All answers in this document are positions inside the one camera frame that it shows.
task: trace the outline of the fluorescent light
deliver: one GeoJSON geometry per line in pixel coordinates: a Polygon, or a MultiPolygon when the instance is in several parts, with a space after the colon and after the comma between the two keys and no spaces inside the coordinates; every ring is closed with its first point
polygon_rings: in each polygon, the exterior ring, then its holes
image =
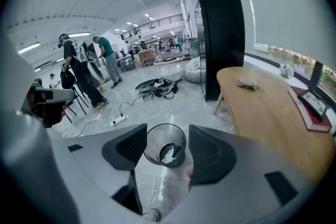
{"type": "Polygon", "coordinates": [[[22,50],[19,50],[17,53],[18,53],[18,54],[23,54],[24,52],[29,51],[29,50],[32,50],[32,49],[35,49],[35,48],[37,48],[38,46],[40,46],[40,43],[39,43],[39,42],[38,42],[38,43],[35,43],[35,44],[32,44],[31,46],[29,46],[29,47],[27,47],[27,48],[24,48],[24,49],[22,49],[22,50]]]}
{"type": "Polygon", "coordinates": [[[69,37],[82,37],[82,36],[89,36],[90,32],[87,33],[77,33],[77,34],[70,34],[69,37]]]}

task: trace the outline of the balcony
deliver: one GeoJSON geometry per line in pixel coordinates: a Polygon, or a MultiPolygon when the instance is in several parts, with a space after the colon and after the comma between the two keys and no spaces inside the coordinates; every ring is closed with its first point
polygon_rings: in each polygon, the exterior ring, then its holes
{"type": "Polygon", "coordinates": [[[150,33],[154,33],[158,30],[164,30],[168,28],[174,28],[178,26],[183,26],[183,16],[182,14],[177,14],[174,16],[162,18],[159,20],[154,20],[152,22],[149,22],[147,24],[134,27],[132,30],[129,30],[122,34],[122,38],[124,40],[132,39],[134,37],[135,39],[138,38],[138,35],[144,36],[150,33]]]}

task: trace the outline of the black cabinet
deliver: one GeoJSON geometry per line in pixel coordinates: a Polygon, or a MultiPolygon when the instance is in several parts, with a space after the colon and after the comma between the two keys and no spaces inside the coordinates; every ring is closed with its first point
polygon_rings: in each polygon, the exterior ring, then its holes
{"type": "Polygon", "coordinates": [[[198,32],[202,90],[205,101],[218,99],[217,72],[244,63],[245,26],[240,0],[198,0],[195,17],[198,32]]]}

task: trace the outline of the photo frame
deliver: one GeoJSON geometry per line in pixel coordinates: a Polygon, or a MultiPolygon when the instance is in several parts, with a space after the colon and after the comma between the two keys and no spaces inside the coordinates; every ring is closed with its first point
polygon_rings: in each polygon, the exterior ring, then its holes
{"type": "Polygon", "coordinates": [[[298,99],[305,104],[310,112],[316,116],[320,121],[326,118],[326,112],[329,106],[327,103],[314,91],[307,90],[298,95],[298,99]]]}

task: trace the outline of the red book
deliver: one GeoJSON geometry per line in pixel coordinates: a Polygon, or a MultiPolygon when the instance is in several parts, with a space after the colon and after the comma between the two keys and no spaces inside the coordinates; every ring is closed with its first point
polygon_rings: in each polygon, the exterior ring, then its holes
{"type": "Polygon", "coordinates": [[[310,112],[309,108],[298,99],[298,95],[305,91],[305,89],[291,86],[288,92],[298,107],[307,130],[311,132],[328,133],[331,129],[331,123],[328,117],[320,121],[310,112]]]}

